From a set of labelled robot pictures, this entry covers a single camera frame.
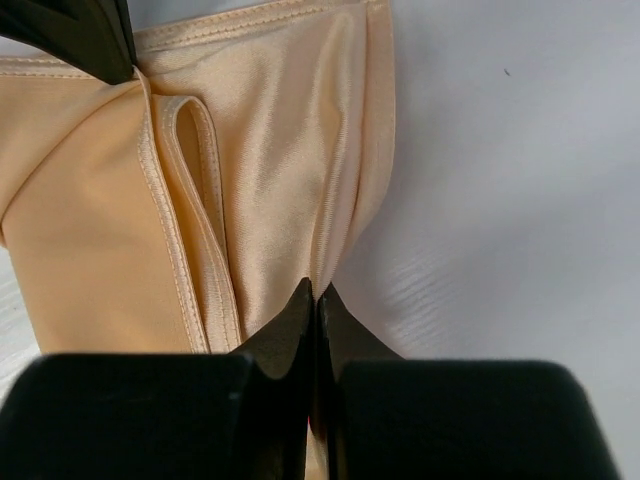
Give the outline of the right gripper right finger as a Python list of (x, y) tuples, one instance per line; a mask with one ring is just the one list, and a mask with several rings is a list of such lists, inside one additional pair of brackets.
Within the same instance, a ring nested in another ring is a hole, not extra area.
[(589, 400), (565, 367), (410, 360), (338, 292), (317, 304), (317, 437), (333, 479), (615, 479)]

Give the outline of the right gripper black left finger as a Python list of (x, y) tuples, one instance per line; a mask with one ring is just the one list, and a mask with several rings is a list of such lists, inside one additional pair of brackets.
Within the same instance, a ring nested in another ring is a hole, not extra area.
[(311, 283), (227, 354), (52, 354), (1, 409), (5, 479), (301, 479)]

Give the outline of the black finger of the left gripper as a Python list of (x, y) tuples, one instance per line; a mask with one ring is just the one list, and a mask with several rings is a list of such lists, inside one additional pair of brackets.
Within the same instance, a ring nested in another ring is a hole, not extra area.
[(109, 84), (130, 81), (136, 47), (126, 1), (6, 0), (1, 35)]

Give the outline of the peach satin napkin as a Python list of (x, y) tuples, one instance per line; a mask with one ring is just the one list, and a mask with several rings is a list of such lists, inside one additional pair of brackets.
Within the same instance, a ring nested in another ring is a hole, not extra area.
[(1, 63), (1, 242), (40, 348), (224, 353), (315, 293), (379, 207), (385, 1), (273, 1), (134, 36), (109, 85)]

